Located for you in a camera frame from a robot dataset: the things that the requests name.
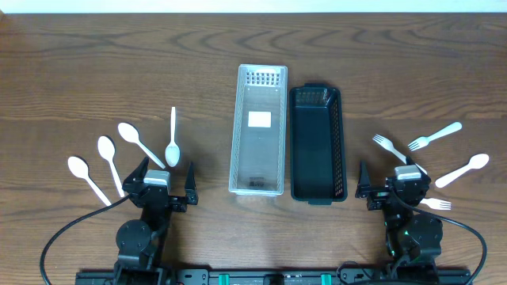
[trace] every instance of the white label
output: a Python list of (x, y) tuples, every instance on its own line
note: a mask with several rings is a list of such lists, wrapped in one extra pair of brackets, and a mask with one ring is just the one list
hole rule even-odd
[(248, 112), (248, 127), (271, 127), (271, 112)]

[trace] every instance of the fork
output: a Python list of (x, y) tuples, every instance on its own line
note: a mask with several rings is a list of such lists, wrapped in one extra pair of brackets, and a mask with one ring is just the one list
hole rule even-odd
[(421, 203), (426, 204), (428, 207), (432, 208), (433, 210), (451, 210), (451, 202), (444, 201), (441, 199), (435, 199), (435, 198), (424, 198), (421, 200)]
[(420, 137), (419, 139), (416, 139), (413, 142), (409, 143), (410, 151), (418, 150), (420, 148), (428, 146), (429, 142), (433, 141), (434, 139), (438, 139), (445, 135), (452, 134), (455, 131), (459, 131), (461, 130), (461, 127), (462, 126), (460, 122), (455, 122), (451, 123), (447, 127), (444, 127), (433, 135), (430, 135), (429, 137)]
[[(384, 138), (382, 135), (375, 135), (373, 137), (373, 140), (378, 143), (381, 147), (383, 147), (386, 150), (389, 150), (391, 153), (395, 154), (403, 163), (406, 164), (406, 156), (401, 154), (399, 151), (395, 149), (395, 146), (393, 146), (393, 143), (389, 140)], [(428, 174), (425, 169), (423, 169), (419, 164), (415, 164), (423, 173)]]

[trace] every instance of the white plastic tray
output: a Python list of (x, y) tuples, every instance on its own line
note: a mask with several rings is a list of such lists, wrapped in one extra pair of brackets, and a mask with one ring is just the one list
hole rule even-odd
[(238, 71), (229, 191), (284, 192), (287, 67), (242, 64)]

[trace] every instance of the wooden table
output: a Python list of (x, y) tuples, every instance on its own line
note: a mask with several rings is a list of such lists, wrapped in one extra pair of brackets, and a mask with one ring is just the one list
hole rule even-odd
[[(102, 207), (72, 176), (78, 154), (116, 200), (100, 135), (116, 144), (124, 179), (143, 158), (118, 134), (131, 122), (159, 157), (178, 107), (182, 162), (196, 166), (200, 202), (175, 214), (167, 261), (213, 268), (336, 268), (388, 260), (383, 217), (355, 199), (359, 161), (382, 183), (400, 165), (374, 144), (385, 135), (408, 153), (420, 135), (459, 121), (463, 130), (413, 153), (434, 180), (487, 153), (485, 169), (429, 196), (452, 201), (452, 219), (477, 229), (489, 255), (477, 284), (504, 283), (507, 267), (507, 19), (495, 14), (6, 15), (0, 23), (0, 283), (41, 284), (40, 252), (69, 221)], [(309, 206), (227, 191), (238, 66), (288, 67), (289, 88), (329, 82), (343, 100), (349, 198)], [(140, 210), (131, 203), (79, 223), (49, 251), (54, 284), (83, 268), (111, 268), (116, 230)], [(436, 262), (474, 270), (472, 234), (444, 225)]]

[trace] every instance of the spoon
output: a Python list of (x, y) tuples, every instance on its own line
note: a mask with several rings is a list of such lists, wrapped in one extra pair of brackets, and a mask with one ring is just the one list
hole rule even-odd
[(176, 108), (171, 108), (171, 142), (166, 148), (166, 161), (170, 167), (176, 166), (180, 160), (180, 148), (174, 142), (174, 131), (176, 128)]
[(470, 161), (464, 167), (454, 170), (453, 172), (438, 178), (435, 181), (435, 185), (438, 188), (442, 188), (447, 184), (453, 182), (456, 178), (465, 174), (465, 172), (470, 169), (481, 169), (482, 167), (484, 167), (484, 165), (486, 165), (486, 163), (488, 163), (489, 160), (490, 157), (487, 154), (476, 154), (472, 158), (470, 158)]
[(78, 157), (69, 157), (67, 164), (69, 165), (69, 169), (72, 174), (74, 174), (77, 178), (82, 178), (88, 182), (95, 194), (97, 194), (102, 202), (104, 202), (105, 206), (111, 206), (111, 202), (109, 202), (108, 197), (106, 197), (103, 191), (100, 190), (95, 182), (90, 179), (90, 176), (88, 175), (88, 165), (84, 160)]
[(135, 129), (134, 126), (129, 123), (119, 123), (118, 131), (124, 140), (129, 143), (135, 143), (141, 148), (141, 150), (144, 150), (144, 152), (151, 158), (151, 160), (160, 166), (161, 169), (164, 169), (166, 167), (164, 163), (158, 159), (154, 153), (151, 152), (151, 150), (148, 150), (148, 148), (139, 141), (139, 132)]
[(114, 144), (112, 144), (112, 140), (104, 135), (98, 138), (98, 153), (101, 154), (102, 158), (109, 162), (109, 167), (111, 168), (112, 178), (114, 180), (114, 184), (116, 185), (116, 189), (118, 190), (118, 194), (120, 197), (125, 197), (124, 190), (121, 187), (120, 177), (118, 176), (118, 171), (114, 165), (112, 159), (114, 158)]

